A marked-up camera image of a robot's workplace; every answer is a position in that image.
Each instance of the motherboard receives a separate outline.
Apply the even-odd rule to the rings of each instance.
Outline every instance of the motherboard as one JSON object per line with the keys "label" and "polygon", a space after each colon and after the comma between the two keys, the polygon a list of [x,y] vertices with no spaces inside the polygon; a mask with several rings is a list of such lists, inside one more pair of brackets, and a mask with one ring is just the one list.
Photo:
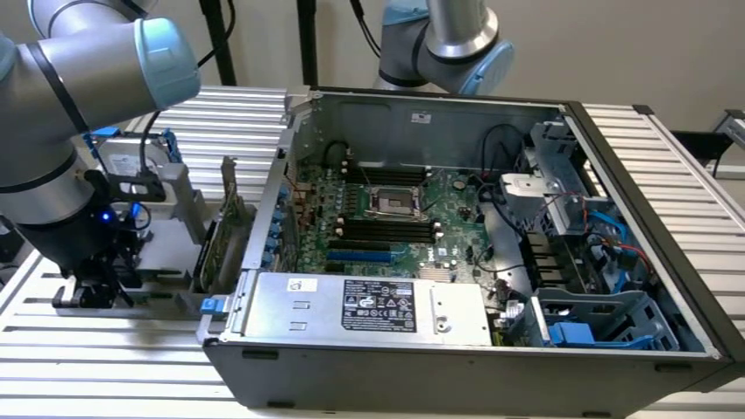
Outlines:
{"label": "motherboard", "polygon": [[468,171],[309,164],[297,180],[299,272],[488,283],[473,264],[489,239]]}

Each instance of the black ram slot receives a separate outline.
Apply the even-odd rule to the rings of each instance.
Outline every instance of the black ram slot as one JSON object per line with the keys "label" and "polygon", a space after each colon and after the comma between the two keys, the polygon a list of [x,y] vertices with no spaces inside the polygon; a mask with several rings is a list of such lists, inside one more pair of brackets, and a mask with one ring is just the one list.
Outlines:
{"label": "black ram slot", "polygon": [[416,221],[387,221],[387,220],[347,220],[347,225],[355,228],[373,227],[376,229],[392,227],[395,229],[413,228],[421,230],[432,230],[431,223],[417,223]]}
{"label": "black ram slot", "polygon": [[435,231],[429,223],[347,220],[343,230],[345,240],[435,243]]}
{"label": "black ram slot", "polygon": [[335,251],[391,251],[388,243],[353,242],[352,240],[332,240],[328,248]]}
{"label": "black ram slot", "polygon": [[347,183],[391,186],[417,186],[428,178],[424,169],[352,168],[347,175]]}
{"label": "black ram slot", "polygon": [[435,243],[432,236],[408,236],[403,234],[391,234],[388,236],[377,235],[369,236],[367,234],[345,233],[345,239],[349,240],[372,240],[375,242],[393,242],[393,243]]}

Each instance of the blue robot arm cap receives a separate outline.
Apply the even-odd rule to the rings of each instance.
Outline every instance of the blue robot arm cap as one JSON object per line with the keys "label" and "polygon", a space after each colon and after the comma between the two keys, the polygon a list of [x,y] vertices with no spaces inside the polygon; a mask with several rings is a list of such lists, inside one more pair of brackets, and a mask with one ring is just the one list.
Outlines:
{"label": "blue robot arm cap", "polygon": [[163,110],[193,98],[201,87],[197,59],[176,24],[137,19],[135,43],[155,106]]}

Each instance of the power supply label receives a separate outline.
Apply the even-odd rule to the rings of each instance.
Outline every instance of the power supply label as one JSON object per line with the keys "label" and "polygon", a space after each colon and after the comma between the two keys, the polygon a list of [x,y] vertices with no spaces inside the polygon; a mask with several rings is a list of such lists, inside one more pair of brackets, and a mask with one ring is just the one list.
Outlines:
{"label": "power supply label", "polygon": [[417,332],[411,282],[345,280],[341,326],[365,332]]}

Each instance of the white wall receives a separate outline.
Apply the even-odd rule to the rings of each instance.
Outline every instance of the white wall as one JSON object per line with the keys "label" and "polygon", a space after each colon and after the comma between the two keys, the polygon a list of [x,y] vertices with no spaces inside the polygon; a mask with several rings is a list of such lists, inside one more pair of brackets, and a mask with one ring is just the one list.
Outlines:
{"label": "white wall", "polygon": [[[295,0],[236,0],[232,41],[239,82],[301,83]],[[595,103],[651,105],[675,128],[707,129],[728,107],[745,107],[743,0],[487,0],[517,46],[496,94]],[[0,30],[35,38],[26,0],[0,0]],[[384,0],[364,0],[380,32]],[[197,0],[161,0],[199,54],[209,43]],[[372,84],[376,58],[347,0],[319,0],[319,69],[324,85]],[[219,81],[213,66],[205,83]]]}

